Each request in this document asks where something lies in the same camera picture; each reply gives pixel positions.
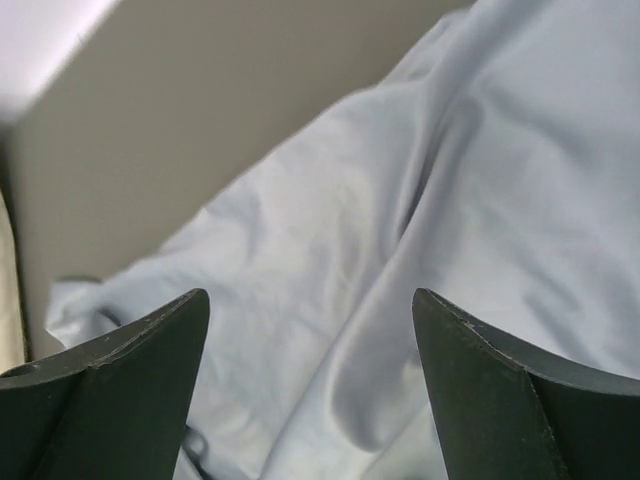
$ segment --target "wrinkled cloth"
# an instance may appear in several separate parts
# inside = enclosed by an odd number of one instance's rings
[[[176,478],[446,478],[416,288],[640,376],[638,25],[635,0],[481,0],[445,17],[155,255],[59,285],[49,331],[71,347],[204,287]]]

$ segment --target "light blue fabric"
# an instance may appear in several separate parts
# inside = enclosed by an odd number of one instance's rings
[[[446,17],[156,255],[55,295],[50,332],[70,347],[204,287],[185,441],[202,471],[446,478],[416,288],[640,376],[638,25],[635,0],[481,0]]]

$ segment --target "black pointed edge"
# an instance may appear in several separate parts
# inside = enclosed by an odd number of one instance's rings
[[[202,289],[191,290],[140,320],[51,357],[8,370],[0,375],[0,392],[70,377],[88,366],[119,358],[150,338],[167,320],[172,321],[172,314],[185,304],[192,300],[208,304],[208,298]]]
[[[531,375],[579,390],[640,397],[639,380],[587,367],[536,347],[478,320],[431,290],[416,291],[413,297],[414,319],[418,318],[417,309],[433,305],[433,302],[475,334],[492,354],[502,357],[506,363],[517,364]]]

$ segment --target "beige wall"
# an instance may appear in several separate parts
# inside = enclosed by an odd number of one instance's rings
[[[461,0],[124,0],[12,132],[37,356],[51,282],[106,276]]]

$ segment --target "white ceiling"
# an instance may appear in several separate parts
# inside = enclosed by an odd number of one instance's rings
[[[13,122],[119,0],[0,0],[0,122]]]

